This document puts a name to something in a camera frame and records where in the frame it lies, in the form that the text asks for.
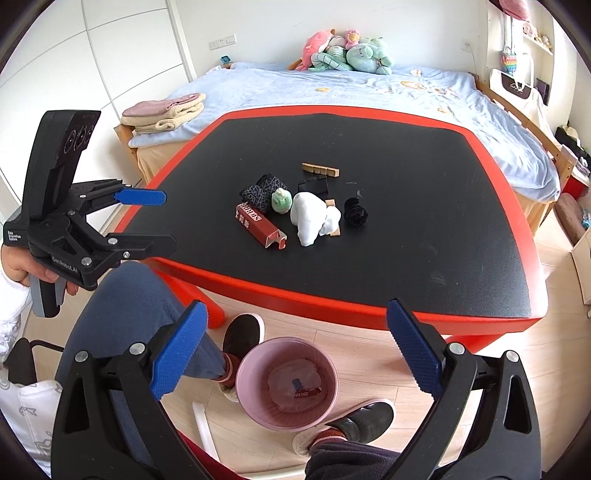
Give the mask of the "person left hand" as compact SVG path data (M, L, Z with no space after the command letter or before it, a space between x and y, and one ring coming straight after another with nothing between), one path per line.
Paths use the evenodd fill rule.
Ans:
M3 245L1 264L10 280L24 286L30 285L30 277L52 284L60 279L58 274L39 264L26 248Z

